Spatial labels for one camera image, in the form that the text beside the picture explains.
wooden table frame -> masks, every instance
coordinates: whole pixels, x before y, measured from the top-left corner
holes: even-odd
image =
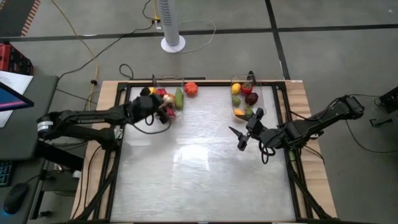
[[[158,81],[159,83],[175,83],[177,81]],[[197,83],[215,83],[215,84],[230,84],[231,80],[193,80],[192,82]],[[273,81],[273,80],[259,80],[261,83],[273,83],[275,84],[279,90],[277,91],[277,95],[279,96],[279,104],[280,104],[280,113],[282,115],[285,114],[285,108],[287,106],[288,110],[294,111],[304,117],[310,116],[310,109],[308,106],[307,97],[304,90],[304,85],[301,81]],[[140,84],[150,85],[151,81],[129,81],[129,82],[118,82],[118,81],[107,81],[103,82],[103,86],[101,88],[101,93],[99,95],[99,100],[97,104],[97,110],[106,110],[114,105],[118,105],[124,103],[124,99],[126,98],[123,92],[123,85],[121,83],[135,83],[136,85]],[[290,113],[287,115],[290,119],[297,119],[297,117],[289,117]],[[101,129],[109,127],[108,124],[94,124],[93,128]],[[319,145],[316,141],[309,141],[308,145],[320,152]],[[99,146],[99,144],[95,141],[91,141],[88,144],[86,155],[85,155],[85,164],[83,169],[83,180],[79,181],[78,190],[75,196],[75,203],[73,204],[72,215],[75,213],[76,208],[78,207],[76,216],[78,216],[83,211],[83,204],[85,203],[84,197],[80,198],[80,190],[82,195],[86,195],[87,192],[87,201],[86,206],[91,201],[91,199],[95,196],[98,190],[98,186],[101,180],[104,180],[105,174],[108,174],[111,170],[112,164],[114,162],[115,152],[108,153],[106,155],[105,151],[99,150],[93,158],[92,165],[90,168],[90,179],[87,180],[88,174],[88,163],[90,158],[93,156],[95,149]],[[295,168],[300,173],[302,172],[302,176],[305,177],[305,182],[307,183],[307,189],[311,192],[315,200],[323,207],[323,209],[331,216],[336,216],[335,206],[333,204],[333,199],[331,197],[330,188],[326,176],[325,167],[323,165],[322,160],[314,153],[310,151],[303,150],[301,155],[301,160],[297,161]],[[298,212],[296,213],[296,218],[307,218],[311,217],[312,211],[309,209],[308,204],[302,197],[302,194],[299,190],[294,189],[294,192],[297,194],[297,204],[298,204]],[[93,213],[94,219],[109,219],[110,211],[107,211],[107,204],[112,203],[112,198],[109,197],[109,187],[104,193],[102,197],[102,201],[100,203],[100,207],[97,208]]]

wooden board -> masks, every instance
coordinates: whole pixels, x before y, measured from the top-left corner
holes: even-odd
[[[280,80],[263,80],[264,82],[280,82]],[[128,81],[130,83],[149,83],[150,81]],[[167,82],[175,82],[175,81],[159,81],[159,83],[167,83]],[[192,82],[230,82],[230,80],[194,80]],[[119,81],[105,81],[103,82],[101,93],[99,94],[97,110],[106,110],[110,107],[114,106],[114,101],[116,97],[117,87]],[[305,94],[304,84],[301,81],[286,81],[287,87],[287,94],[289,97],[289,104],[290,109],[304,117],[310,116],[310,108],[308,105],[307,96]],[[284,102],[281,97],[279,97],[281,102],[281,107],[283,108]],[[108,124],[94,124],[93,128],[101,129],[108,127]],[[83,211],[83,204],[84,204],[84,196],[87,192],[87,200],[86,205],[89,204],[91,199],[94,197],[95,193],[98,190],[98,185],[100,182],[101,170],[103,165],[104,159],[104,151],[99,149],[93,158],[93,162],[91,163],[90,168],[90,179],[88,180],[88,187],[87,184],[87,174],[88,174],[88,163],[95,152],[96,148],[99,144],[95,141],[89,142],[87,145],[87,150],[85,154],[84,160],[84,168],[83,168],[83,183],[79,182],[77,192],[75,195],[75,201],[72,208],[72,214],[76,212],[75,217],[79,216],[79,214]],[[319,144],[317,141],[310,141],[308,142],[308,146],[312,149],[320,152]],[[108,166],[109,169],[113,163],[113,156],[110,159],[110,165]],[[305,179],[307,181],[308,190],[311,192],[315,200],[323,207],[323,209],[331,216],[336,216],[336,210],[333,203],[333,199],[331,197],[331,192],[329,188],[328,179],[326,176],[325,166],[323,165],[322,160],[314,153],[304,149],[302,151],[302,164],[305,173]],[[79,203],[80,199],[80,189],[82,192],[82,198]],[[300,191],[297,189],[298,192],[298,201],[300,205],[300,213],[302,217],[305,217],[305,207],[303,203],[302,195]],[[100,218],[105,217],[106,211],[106,203],[108,200],[108,190],[105,192],[102,203],[101,203],[101,210],[99,213]]]

black stand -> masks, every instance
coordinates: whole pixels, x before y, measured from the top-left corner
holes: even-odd
[[[57,147],[39,141],[37,143],[36,156],[48,161],[64,165],[69,169],[81,171],[83,169],[83,158],[65,152]]]

yellow cable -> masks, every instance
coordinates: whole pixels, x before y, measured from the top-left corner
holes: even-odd
[[[61,12],[61,14],[62,14],[62,16],[65,18],[65,20],[69,23],[69,26],[70,26],[70,28],[72,29],[73,33],[75,34],[76,38],[77,38],[78,40],[80,40],[80,41],[85,45],[85,47],[87,48],[87,50],[90,52],[90,54],[91,54],[91,56],[92,56],[92,59],[93,59],[93,61],[94,61],[94,63],[95,63],[95,76],[94,76],[94,80],[97,80],[97,77],[98,77],[98,63],[97,63],[97,60],[96,60],[96,58],[95,58],[95,56],[94,56],[93,51],[91,51],[91,49],[88,47],[88,45],[79,37],[79,35],[77,34],[75,28],[73,28],[72,24],[70,23],[69,19],[67,18],[67,16],[66,16],[66,15],[63,13],[63,11],[58,7],[58,5],[54,2],[54,0],[51,0],[51,2],[52,2],[52,3],[54,4],[54,6]],[[88,98],[88,100],[90,101],[90,102],[88,103],[88,109],[89,109],[89,110],[91,110],[91,101],[92,101],[92,98],[93,98],[93,90],[94,90],[94,84],[91,84],[90,97]]]
[[[154,1],[154,13],[155,13],[154,19],[158,21],[160,18],[159,18],[159,16],[157,16],[156,4],[157,4],[157,0]]]

white paper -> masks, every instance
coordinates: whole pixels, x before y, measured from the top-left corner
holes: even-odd
[[[30,81],[32,81],[30,75],[20,75],[11,72],[0,71],[0,82],[6,84],[19,94],[23,95]],[[2,111],[0,112],[0,128],[6,125],[8,118],[11,116],[13,111]]]

